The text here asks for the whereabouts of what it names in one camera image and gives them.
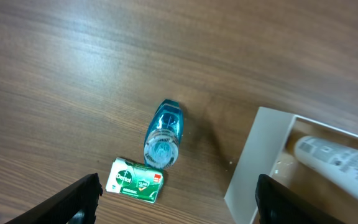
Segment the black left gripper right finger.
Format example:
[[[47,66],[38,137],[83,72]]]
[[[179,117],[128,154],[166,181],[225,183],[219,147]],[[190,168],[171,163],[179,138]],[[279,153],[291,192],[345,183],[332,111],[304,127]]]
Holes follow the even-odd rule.
[[[263,224],[342,224],[265,174],[259,175],[255,200]]]

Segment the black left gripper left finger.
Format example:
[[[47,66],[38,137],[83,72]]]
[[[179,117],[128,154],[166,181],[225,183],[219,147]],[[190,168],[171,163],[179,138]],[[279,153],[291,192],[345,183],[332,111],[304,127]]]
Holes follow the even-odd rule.
[[[102,194],[98,174],[88,174],[6,224],[94,224]]]

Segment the white lotion tube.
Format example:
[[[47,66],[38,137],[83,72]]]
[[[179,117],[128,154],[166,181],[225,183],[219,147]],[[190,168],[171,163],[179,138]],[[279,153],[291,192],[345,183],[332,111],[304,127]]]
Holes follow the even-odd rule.
[[[303,136],[293,147],[295,157],[358,199],[358,150],[314,136]]]

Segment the blue mouthwash bottle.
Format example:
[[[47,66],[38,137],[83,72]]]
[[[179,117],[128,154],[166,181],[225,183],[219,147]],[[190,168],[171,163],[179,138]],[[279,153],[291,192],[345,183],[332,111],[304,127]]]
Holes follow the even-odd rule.
[[[145,135],[144,160],[147,166],[166,169],[176,162],[183,122],[179,103],[169,99],[162,101]]]

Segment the green Dettol soap bar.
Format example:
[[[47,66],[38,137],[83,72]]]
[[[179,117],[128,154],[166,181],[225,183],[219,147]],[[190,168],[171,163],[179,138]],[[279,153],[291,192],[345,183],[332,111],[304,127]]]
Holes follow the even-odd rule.
[[[111,167],[106,191],[155,203],[163,183],[160,170],[117,157]]]

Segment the white cardboard box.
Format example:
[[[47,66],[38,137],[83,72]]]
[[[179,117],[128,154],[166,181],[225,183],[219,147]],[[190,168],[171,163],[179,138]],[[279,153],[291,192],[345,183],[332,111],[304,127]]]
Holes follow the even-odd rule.
[[[297,114],[259,108],[225,194],[236,223],[260,223],[255,190],[268,175],[342,223],[358,223],[358,199],[301,163],[295,142],[314,136],[358,150],[358,135]]]

